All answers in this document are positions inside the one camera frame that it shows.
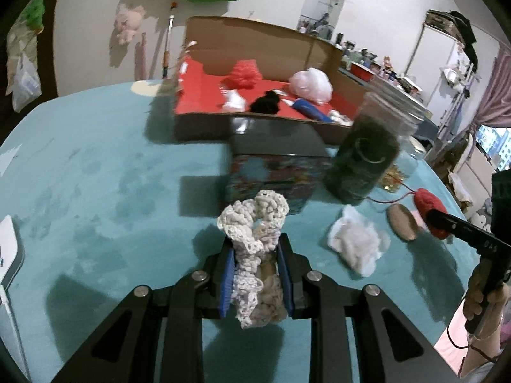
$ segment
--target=blue gripper pad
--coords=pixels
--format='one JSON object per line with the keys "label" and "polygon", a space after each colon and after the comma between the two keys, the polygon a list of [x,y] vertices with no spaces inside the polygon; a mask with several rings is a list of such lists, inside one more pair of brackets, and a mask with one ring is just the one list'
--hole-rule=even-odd
{"label": "blue gripper pad", "polygon": [[293,302],[293,286],[291,283],[291,277],[289,276],[289,270],[286,265],[284,252],[282,246],[277,246],[277,266],[278,266],[278,277],[282,284],[282,291],[284,293],[284,306],[290,317],[294,313],[294,302]]}
{"label": "blue gripper pad", "polygon": [[220,283],[220,298],[218,311],[221,318],[225,318],[231,305],[231,293],[233,292],[234,280],[234,249],[231,248],[225,261],[222,280]]}

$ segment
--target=window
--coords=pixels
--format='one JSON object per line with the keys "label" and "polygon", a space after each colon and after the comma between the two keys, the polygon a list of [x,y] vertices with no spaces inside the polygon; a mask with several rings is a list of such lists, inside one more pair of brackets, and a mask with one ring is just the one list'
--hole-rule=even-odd
{"label": "window", "polygon": [[503,171],[511,164],[511,129],[489,128],[482,126],[476,134],[476,141],[490,160],[495,161],[497,155],[502,157],[497,169]]}

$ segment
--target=bottle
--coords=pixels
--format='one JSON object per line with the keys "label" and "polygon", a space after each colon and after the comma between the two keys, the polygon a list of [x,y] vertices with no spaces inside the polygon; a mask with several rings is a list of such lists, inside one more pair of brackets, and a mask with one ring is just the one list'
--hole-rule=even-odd
{"label": "bottle", "polygon": [[353,42],[346,42],[346,46],[344,47],[344,53],[341,58],[341,68],[349,70],[351,67],[351,55],[352,50],[355,48],[355,44]]}
{"label": "bottle", "polygon": [[423,107],[408,94],[375,78],[353,126],[326,172],[327,189],[345,204],[361,203],[423,121]]}
{"label": "bottle", "polygon": [[399,155],[382,177],[380,187],[390,193],[397,192],[401,182],[415,172],[418,162],[424,159],[425,155],[426,149],[415,138],[403,138]]}

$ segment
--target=red paper lining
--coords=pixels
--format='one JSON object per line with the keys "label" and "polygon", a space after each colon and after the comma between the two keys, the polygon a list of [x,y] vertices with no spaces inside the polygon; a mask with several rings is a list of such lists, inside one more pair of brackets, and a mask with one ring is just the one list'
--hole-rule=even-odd
{"label": "red paper lining", "polygon": [[[182,91],[179,101],[175,108],[176,114],[186,114],[193,112],[220,113],[225,102],[225,97],[220,92],[220,87],[226,76],[214,76],[204,73],[202,64],[194,61],[190,57],[185,60],[187,68],[185,73],[180,74],[180,83]],[[262,80],[256,84],[253,89],[239,89],[238,93],[247,101],[247,112],[249,106],[259,97],[264,96],[266,91],[280,89],[289,96],[285,97],[295,101],[296,96],[290,93],[288,83],[274,80]],[[353,118],[357,110],[356,107],[348,103],[337,92],[332,93],[332,99],[324,105],[315,105],[325,115],[330,109],[336,109],[342,114]],[[300,112],[288,106],[282,100],[279,103],[280,111],[277,116],[294,119],[307,119]]]}

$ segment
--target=human hand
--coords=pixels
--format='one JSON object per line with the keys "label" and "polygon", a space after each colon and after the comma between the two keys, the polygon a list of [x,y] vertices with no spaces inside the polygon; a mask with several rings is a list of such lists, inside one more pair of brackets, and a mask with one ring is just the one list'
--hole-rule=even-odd
{"label": "human hand", "polygon": [[[484,300],[482,294],[482,288],[484,287],[484,281],[487,274],[484,274],[485,266],[489,261],[484,261],[476,266],[472,272],[472,276],[469,279],[469,288],[465,296],[465,302],[463,304],[463,315],[466,319],[471,320],[474,316],[482,313],[481,303]],[[479,334],[480,339],[484,339],[495,332],[500,325],[502,320],[502,310],[507,303],[510,296],[509,286],[502,284],[498,289],[493,290],[487,296],[487,300],[490,304],[494,304],[492,311],[486,318],[486,322],[482,327]]]}

